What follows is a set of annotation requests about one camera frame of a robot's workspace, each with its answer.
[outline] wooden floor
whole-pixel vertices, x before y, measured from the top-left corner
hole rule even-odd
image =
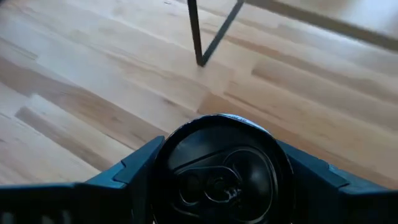
[[[201,0],[203,45],[233,0]],[[3,0],[0,183],[86,180],[234,113],[398,189],[398,55],[245,5],[205,68],[185,0]]]

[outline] metal chair leg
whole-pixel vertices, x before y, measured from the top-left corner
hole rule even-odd
[[[202,55],[197,0],[188,0],[188,11],[191,22],[193,46],[195,48],[196,60],[199,66],[204,67],[207,61],[209,61],[209,58],[217,48],[218,44],[221,42],[229,26],[234,21],[236,15],[242,8],[243,3],[243,0],[238,0],[236,2],[235,6],[232,8],[232,11],[229,13],[223,25],[220,27],[216,36],[211,41],[205,53]]]

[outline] black plastic casing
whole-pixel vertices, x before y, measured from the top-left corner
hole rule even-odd
[[[261,131],[245,119],[223,114],[212,117],[213,123],[235,119],[241,126]],[[203,118],[192,127],[204,125]],[[284,142],[275,143],[293,170],[295,196],[287,200],[293,210],[280,211],[287,212],[292,223],[398,223],[398,191],[339,170]],[[153,213],[149,197],[151,173],[164,144],[164,137],[159,136],[85,183],[1,186],[0,222],[150,224],[159,215]],[[159,222],[163,223],[183,224],[173,217]]]

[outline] light wood plank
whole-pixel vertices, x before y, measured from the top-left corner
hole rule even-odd
[[[38,95],[16,116],[98,170],[109,169],[133,152]]]
[[[383,102],[273,59],[263,60],[253,74],[306,99],[398,131],[398,104]]]
[[[29,182],[85,181],[98,170],[26,124],[0,115],[0,164]]]
[[[133,149],[141,147],[158,135],[165,134],[164,131],[68,80],[53,80],[2,58],[0,82],[25,96],[39,94]]]

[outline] black metal table leg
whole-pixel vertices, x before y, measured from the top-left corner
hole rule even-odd
[[[214,39],[211,41],[210,45],[206,49],[205,53],[202,55],[201,51],[201,38],[200,38],[200,28],[199,28],[199,19],[198,19],[198,5],[197,0],[188,0],[188,10],[189,17],[191,22],[191,30],[192,30],[192,39],[193,46],[195,48],[195,55],[197,59],[197,64],[201,67],[204,67],[217,48],[218,44],[224,37],[226,31],[231,25],[232,21],[235,19],[239,10],[242,8],[244,0],[238,0],[235,6],[232,8],[232,11],[229,13],[228,17],[224,21],[223,25],[220,27]]]

